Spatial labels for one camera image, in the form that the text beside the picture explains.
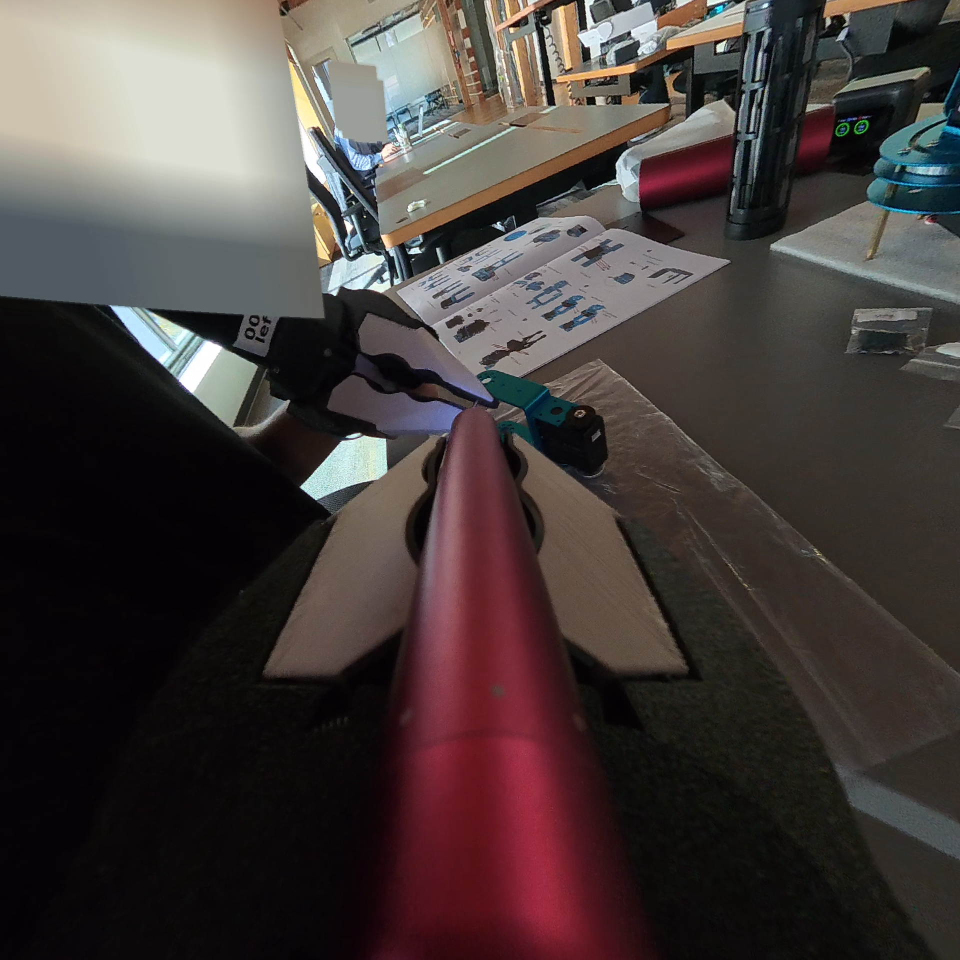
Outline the black device with green displays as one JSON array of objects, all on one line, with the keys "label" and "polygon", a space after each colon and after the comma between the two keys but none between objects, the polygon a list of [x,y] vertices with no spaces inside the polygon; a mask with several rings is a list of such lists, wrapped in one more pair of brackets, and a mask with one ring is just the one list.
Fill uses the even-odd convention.
[{"label": "black device with green displays", "polygon": [[912,124],[930,89],[928,66],[850,81],[833,97],[834,129],[829,157],[860,157]]}]

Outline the person's left hand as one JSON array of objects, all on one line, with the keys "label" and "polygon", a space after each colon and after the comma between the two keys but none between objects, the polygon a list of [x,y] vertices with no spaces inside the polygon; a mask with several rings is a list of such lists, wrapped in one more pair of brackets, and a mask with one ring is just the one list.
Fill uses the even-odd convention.
[{"label": "person's left hand", "polygon": [[233,430],[298,487],[316,473],[342,442],[291,414],[287,402],[261,422],[235,426]]}]

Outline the black office chair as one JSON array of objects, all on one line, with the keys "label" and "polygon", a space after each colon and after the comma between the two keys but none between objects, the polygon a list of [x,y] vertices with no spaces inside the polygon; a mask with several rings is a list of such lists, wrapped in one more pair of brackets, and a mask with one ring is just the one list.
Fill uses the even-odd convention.
[{"label": "black office chair", "polygon": [[331,144],[319,127],[310,127],[307,136],[318,153],[318,163],[326,177],[325,182],[321,182],[308,167],[308,188],[312,199],[328,216],[343,257],[353,261],[361,255],[380,256],[385,260],[390,281],[394,282],[396,268],[380,236],[373,191],[343,151]]}]

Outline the white foam sheet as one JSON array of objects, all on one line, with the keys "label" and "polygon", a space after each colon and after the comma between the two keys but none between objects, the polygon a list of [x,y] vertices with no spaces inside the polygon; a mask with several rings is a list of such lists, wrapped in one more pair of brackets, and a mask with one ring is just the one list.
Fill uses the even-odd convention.
[{"label": "white foam sheet", "polygon": [[880,212],[862,202],[777,240],[771,251],[838,272],[959,303],[959,239],[941,225],[894,213],[866,259]]}]

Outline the white instruction manual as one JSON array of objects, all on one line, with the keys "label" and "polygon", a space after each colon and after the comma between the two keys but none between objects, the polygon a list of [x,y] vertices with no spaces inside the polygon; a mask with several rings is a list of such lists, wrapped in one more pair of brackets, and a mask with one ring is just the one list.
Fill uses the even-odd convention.
[{"label": "white instruction manual", "polygon": [[475,375],[523,378],[727,263],[591,217],[539,218],[399,296]]}]

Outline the blue metal bracket with servo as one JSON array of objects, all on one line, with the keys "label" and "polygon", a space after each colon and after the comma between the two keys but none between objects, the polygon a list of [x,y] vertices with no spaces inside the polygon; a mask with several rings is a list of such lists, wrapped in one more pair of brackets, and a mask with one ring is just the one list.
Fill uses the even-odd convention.
[{"label": "blue metal bracket with servo", "polygon": [[523,412],[525,424],[504,419],[502,435],[522,438],[555,464],[583,474],[600,474],[608,459],[605,423],[594,407],[560,398],[545,385],[497,370],[478,379],[498,402]]}]

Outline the wooden background desk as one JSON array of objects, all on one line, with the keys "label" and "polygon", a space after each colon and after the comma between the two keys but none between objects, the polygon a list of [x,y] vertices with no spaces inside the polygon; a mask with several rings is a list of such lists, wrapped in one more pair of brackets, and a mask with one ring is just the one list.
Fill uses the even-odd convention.
[{"label": "wooden background desk", "polygon": [[716,73],[734,73],[740,59],[740,42],[734,40],[734,48],[718,52],[720,41],[696,45],[681,45],[675,49],[657,50],[654,54],[635,58],[618,65],[608,65],[603,58],[574,67],[554,78],[560,85],[571,85],[572,94],[578,98],[608,97],[637,92],[640,82],[633,80],[644,71],[658,66],[682,64],[687,75],[685,87],[685,115],[704,105],[707,77]]},{"label": "wooden background desk", "polygon": [[[888,6],[898,6],[904,1],[827,1],[822,18],[847,16]],[[675,52],[701,44],[722,42],[740,36],[743,32],[745,4],[737,4],[714,17],[684,29],[670,37],[665,44],[666,52]]]}]

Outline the red electric screwdriver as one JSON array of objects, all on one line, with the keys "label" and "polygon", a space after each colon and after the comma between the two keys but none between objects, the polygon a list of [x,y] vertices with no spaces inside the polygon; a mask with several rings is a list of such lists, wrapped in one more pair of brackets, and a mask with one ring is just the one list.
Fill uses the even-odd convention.
[{"label": "red electric screwdriver", "polygon": [[453,424],[355,958],[660,958],[489,414]]}]

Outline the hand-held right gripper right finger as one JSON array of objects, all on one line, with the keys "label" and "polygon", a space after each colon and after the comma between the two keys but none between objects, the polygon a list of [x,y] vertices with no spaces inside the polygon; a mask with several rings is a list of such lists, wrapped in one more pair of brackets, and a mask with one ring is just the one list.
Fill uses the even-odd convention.
[{"label": "hand-held right gripper right finger", "polygon": [[688,677],[618,514],[523,438],[510,443],[542,521],[537,558],[562,636],[620,677]]}]

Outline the red metallic cylinder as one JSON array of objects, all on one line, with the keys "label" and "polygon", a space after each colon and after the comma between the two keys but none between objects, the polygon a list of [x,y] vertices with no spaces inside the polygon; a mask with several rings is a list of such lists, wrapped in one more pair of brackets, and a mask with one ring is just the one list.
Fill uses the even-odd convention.
[{"label": "red metallic cylinder", "polygon": [[642,210],[656,210],[726,193],[735,118],[725,101],[711,102],[625,150],[615,165],[624,198]]}]

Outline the person's dark shirt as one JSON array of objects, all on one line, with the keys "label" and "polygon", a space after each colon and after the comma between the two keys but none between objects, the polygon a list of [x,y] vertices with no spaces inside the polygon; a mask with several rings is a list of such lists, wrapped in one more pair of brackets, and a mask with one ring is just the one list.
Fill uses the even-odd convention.
[{"label": "person's dark shirt", "polygon": [[64,883],[138,717],[320,506],[108,307],[2,297],[2,958]]}]

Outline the window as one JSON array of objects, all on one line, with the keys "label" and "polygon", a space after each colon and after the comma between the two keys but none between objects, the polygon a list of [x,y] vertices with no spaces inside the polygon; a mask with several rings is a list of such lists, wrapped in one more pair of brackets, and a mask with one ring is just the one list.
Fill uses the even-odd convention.
[{"label": "window", "polygon": [[263,381],[259,367],[153,311],[110,309],[141,347],[221,421],[246,422]]}]

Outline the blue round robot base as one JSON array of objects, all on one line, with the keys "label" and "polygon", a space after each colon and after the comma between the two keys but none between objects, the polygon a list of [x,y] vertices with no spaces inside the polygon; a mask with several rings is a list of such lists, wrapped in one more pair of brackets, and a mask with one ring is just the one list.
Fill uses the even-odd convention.
[{"label": "blue round robot base", "polygon": [[943,112],[890,135],[873,166],[868,200],[881,210],[866,259],[879,251],[892,212],[933,218],[959,235],[959,109],[951,98]]}]

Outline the grey table with wooden edge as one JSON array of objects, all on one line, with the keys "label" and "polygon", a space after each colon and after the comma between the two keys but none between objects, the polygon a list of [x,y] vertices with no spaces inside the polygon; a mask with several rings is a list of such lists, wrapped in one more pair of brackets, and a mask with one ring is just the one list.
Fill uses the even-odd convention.
[{"label": "grey table with wooden edge", "polygon": [[394,248],[448,225],[502,219],[580,181],[602,183],[630,141],[669,117],[668,103],[556,106],[441,132],[378,171],[383,243]]}]

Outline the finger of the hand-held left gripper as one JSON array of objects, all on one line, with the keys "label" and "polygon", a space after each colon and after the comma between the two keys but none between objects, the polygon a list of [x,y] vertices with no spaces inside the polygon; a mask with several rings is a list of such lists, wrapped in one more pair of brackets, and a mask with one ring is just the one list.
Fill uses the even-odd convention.
[{"label": "finger of the hand-held left gripper", "polygon": [[356,374],[388,394],[460,409],[497,407],[478,376],[422,323],[366,311],[357,327]]},{"label": "finger of the hand-held left gripper", "polygon": [[443,435],[460,412],[474,404],[474,378],[465,372],[438,385],[453,399],[384,392],[366,377],[349,373],[330,377],[330,434],[399,437]]}]

